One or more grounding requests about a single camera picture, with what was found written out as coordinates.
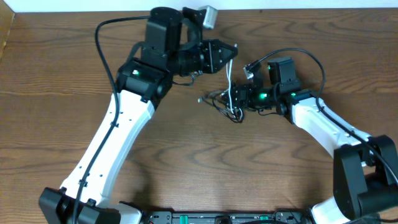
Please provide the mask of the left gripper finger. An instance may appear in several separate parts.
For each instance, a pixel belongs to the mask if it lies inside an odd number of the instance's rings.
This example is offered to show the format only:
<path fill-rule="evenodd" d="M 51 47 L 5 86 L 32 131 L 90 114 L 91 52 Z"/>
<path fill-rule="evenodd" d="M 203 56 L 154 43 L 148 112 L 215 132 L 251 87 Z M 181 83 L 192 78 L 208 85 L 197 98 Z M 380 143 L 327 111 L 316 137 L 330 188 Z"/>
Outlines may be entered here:
<path fill-rule="evenodd" d="M 218 51 L 217 52 L 217 71 L 222 70 L 230 60 L 238 55 L 238 51 Z"/>
<path fill-rule="evenodd" d="M 214 41 L 214 46 L 216 51 L 221 56 L 237 56 L 238 48 L 232 45 L 227 44 L 226 42 L 221 41 L 220 39 L 216 39 Z"/>

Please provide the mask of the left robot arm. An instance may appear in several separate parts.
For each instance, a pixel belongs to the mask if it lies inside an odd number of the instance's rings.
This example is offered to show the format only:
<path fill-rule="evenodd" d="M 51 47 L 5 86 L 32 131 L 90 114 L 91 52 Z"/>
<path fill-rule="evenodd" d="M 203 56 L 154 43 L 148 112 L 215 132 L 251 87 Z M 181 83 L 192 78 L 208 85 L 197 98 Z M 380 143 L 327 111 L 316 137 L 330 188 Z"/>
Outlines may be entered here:
<path fill-rule="evenodd" d="M 217 10 L 156 7 L 146 33 L 116 75 L 108 110 L 83 157 L 59 189 L 46 188 L 39 207 L 49 223 L 140 223 L 142 212 L 126 202 L 111 205 L 119 171 L 142 128 L 171 89 L 175 75 L 220 71 L 238 53 L 202 32 L 215 26 Z"/>

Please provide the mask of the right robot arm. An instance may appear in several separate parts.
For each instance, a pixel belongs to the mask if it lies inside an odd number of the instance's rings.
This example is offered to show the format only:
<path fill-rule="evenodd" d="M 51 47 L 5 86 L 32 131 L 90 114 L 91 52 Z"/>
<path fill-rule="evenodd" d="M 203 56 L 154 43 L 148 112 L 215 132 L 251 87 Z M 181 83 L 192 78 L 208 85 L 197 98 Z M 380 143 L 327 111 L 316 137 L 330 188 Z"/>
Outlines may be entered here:
<path fill-rule="evenodd" d="M 290 57 L 268 61 L 271 86 L 257 62 L 246 65 L 249 84 L 231 84 L 221 98 L 238 118 L 244 110 L 283 116 L 311 135 L 333 159 L 333 196 L 310 209 L 307 223 L 387 223 L 380 212 L 397 206 L 397 149 L 386 136 L 356 129 L 312 90 L 303 89 Z"/>

